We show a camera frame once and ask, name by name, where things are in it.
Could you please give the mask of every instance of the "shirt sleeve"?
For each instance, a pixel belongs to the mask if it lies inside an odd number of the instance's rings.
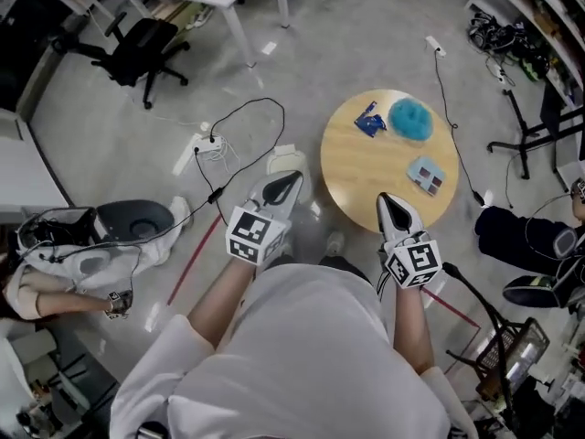
[[[463,408],[457,393],[443,374],[442,370],[436,366],[424,371],[420,378],[432,390],[435,396],[442,403],[445,411],[449,415],[451,423],[467,433],[469,439],[478,439],[477,430],[473,420]]]
[[[165,405],[181,379],[213,353],[211,344],[186,317],[173,317],[118,390],[110,437],[134,438],[141,424],[152,420],[151,415]]]

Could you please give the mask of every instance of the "shelving unit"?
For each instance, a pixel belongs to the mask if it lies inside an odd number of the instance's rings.
[[[533,25],[542,35],[542,37],[547,41],[547,43],[552,47],[555,53],[558,56],[558,59],[562,61],[562,63],[567,67],[568,72],[570,73],[571,77],[577,82],[581,90],[583,90],[583,81],[580,74],[582,67],[580,65],[580,60],[585,60],[585,40],[581,35],[579,28],[575,24],[574,21],[569,17],[567,14],[566,8],[564,7],[562,0],[543,0],[546,2],[548,7],[551,10],[551,14],[555,15],[560,22],[564,25],[564,27],[569,31],[574,39],[574,46],[578,49],[578,53],[576,54],[570,47],[570,41],[562,40],[556,37],[551,36],[547,33],[535,19],[535,10],[534,4],[532,0],[507,0],[513,7],[517,9],[517,11],[524,16],[528,22]],[[579,4],[580,8],[585,12],[585,5],[580,1],[576,0]],[[466,7],[470,7],[471,5],[476,5],[486,13],[489,13],[496,17],[496,19],[503,24],[510,24],[508,18],[506,18],[501,12],[497,11],[496,5],[489,3],[487,0],[468,0]],[[565,100],[565,103],[568,107],[575,107],[575,103],[572,99],[565,93],[565,89],[561,85],[561,81],[558,75],[555,72],[550,72],[547,75],[548,80],[551,84],[556,88],[558,94]]]

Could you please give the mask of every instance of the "black metal stand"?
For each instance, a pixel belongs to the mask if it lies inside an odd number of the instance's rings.
[[[491,142],[487,146],[487,151],[492,153],[494,151],[494,147],[496,147],[496,148],[505,148],[508,150],[514,150],[514,151],[519,152],[520,159],[522,161],[522,176],[521,177],[524,180],[529,180],[530,179],[530,170],[528,169],[528,151],[535,149],[535,148],[538,148],[539,146],[552,143],[553,144],[552,162],[551,162],[552,172],[557,177],[558,181],[560,182],[561,186],[563,187],[563,190],[565,192],[569,192],[569,190],[567,189],[567,186],[563,182],[563,179],[560,176],[560,174],[558,173],[558,169],[557,169],[557,141],[560,140],[561,138],[566,138],[568,136],[577,134],[578,132],[582,132],[585,129],[585,123],[581,123],[579,125],[575,125],[573,127],[559,131],[555,135],[550,134],[550,135],[538,138],[538,132],[547,129],[547,126],[544,125],[543,123],[541,123],[535,127],[528,128],[527,123],[525,122],[524,118],[522,117],[522,113],[520,112],[520,108],[518,108],[518,104],[516,103],[516,98],[514,97],[514,93],[512,93],[510,90],[504,90],[504,95],[507,96],[508,98],[510,98],[510,102],[512,103],[512,108],[514,109],[514,112],[515,112],[516,117],[518,119],[518,123],[520,124],[520,131],[522,132],[522,139],[520,140],[520,143],[516,144],[516,145],[509,144],[509,143],[503,143],[503,142]],[[559,120],[561,122],[565,122],[567,120],[573,119],[573,118],[575,118],[579,115],[582,115],[582,114],[583,114],[583,108],[579,107],[579,109],[576,109],[575,111],[571,111],[571,112],[568,112],[566,114],[561,115],[559,117]],[[537,138],[537,140],[528,141],[527,140],[528,138]]]

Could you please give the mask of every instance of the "chair seat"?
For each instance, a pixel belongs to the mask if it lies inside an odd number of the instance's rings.
[[[141,19],[113,51],[104,68],[122,86],[133,86],[157,59],[162,59],[163,50],[177,31],[175,25],[165,21]]]

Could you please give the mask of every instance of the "tripod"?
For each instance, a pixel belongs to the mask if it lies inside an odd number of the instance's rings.
[[[526,121],[522,117],[522,113],[520,112],[520,108],[516,103],[516,98],[514,97],[514,93],[510,90],[503,91],[504,96],[507,96],[512,103],[512,108],[514,109],[514,113],[516,114],[516,118],[518,119],[518,123],[520,124],[520,131],[522,133],[522,138],[519,144],[509,144],[503,142],[491,142],[487,146],[487,151],[492,153],[494,151],[494,147],[496,148],[505,148],[509,150],[515,150],[519,152],[520,159],[522,161],[522,178],[524,180],[530,179],[530,170],[528,169],[528,152],[532,149],[538,148],[542,145],[547,145],[549,143],[553,144],[553,153],[552,153],[552,172],[557,177],[558,181],[560,182],[563,190],[565,192],[569,192],[565,182],[563,181],[560,173],[558,172],[557,167],[557,141],[561,138],[566,138],[568,136],[577,134],[578,132],[582,132],[585,129],[585,123],[581,122],[579,125],[572,126],[570,128],[566,128],[562,131],[559,130],[559,126],[562,122],[568,121],[570,119],[574,119],[575,117],[583,114],[583,107],[579,107],[574,111],[560,114],[560,110],[562,109],[563,101],[559,98],[555,89],[550,85],[547,84],[545,88],[545,95],[542,102],[542,107],[540,110],[540,119],[543,123],[536,125],[534,127],[529,128]],[[538,132],[541,130],[548,129],[550,132],[549,135],[543,136],[538,138]],[[537,140],[528,141],[529,138],[537,138]],[[581,139],[581,146],[580,146],[580,154],[579,160],[585,159],[585,148],[583,139]]]

